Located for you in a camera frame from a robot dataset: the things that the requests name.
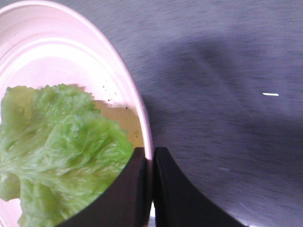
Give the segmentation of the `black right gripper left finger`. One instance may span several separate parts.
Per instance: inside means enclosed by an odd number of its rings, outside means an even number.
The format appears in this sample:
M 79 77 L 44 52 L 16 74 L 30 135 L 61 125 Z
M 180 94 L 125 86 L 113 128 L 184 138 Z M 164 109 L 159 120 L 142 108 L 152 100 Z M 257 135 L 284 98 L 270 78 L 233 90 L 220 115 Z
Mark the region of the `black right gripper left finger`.
M 146 227 L 151 179 L 144 148 L 135 148 L 117 179 L 93 203 L 60 227 Z

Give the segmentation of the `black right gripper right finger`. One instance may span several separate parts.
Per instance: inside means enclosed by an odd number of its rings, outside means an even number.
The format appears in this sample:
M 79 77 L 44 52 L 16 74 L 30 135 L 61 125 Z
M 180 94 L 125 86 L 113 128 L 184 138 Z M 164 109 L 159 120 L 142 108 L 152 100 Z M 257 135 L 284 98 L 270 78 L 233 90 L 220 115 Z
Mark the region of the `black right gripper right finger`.
M 152 197 L 158 227 L 243 225 L 205 197 L 189 181 L 165 147 L 157 147 L 154 151 Z

